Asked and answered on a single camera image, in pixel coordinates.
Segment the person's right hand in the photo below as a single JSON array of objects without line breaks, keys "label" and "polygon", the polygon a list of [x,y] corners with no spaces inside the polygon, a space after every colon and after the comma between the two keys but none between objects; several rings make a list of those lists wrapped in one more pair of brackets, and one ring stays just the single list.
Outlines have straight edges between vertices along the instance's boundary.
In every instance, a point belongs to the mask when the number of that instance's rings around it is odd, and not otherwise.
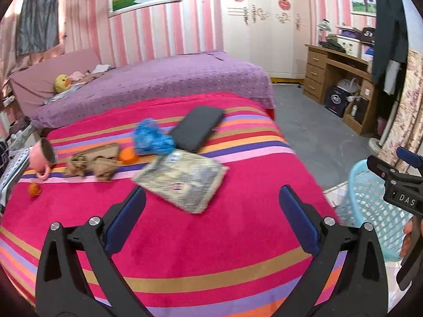
[{"label": "person's right hand", "polygon": [[402,242],[402,248],[401,248],[401,252],[399,254],[399,256],[401,258],[404,258],[407,253],[409,252],[409,249],[411,247],[412,244],[412,230],[413,230],[413,219],[411,218],[407,224],[405,225],[404,229],[403,229],[403,233],[404,233],[404,239]]}]

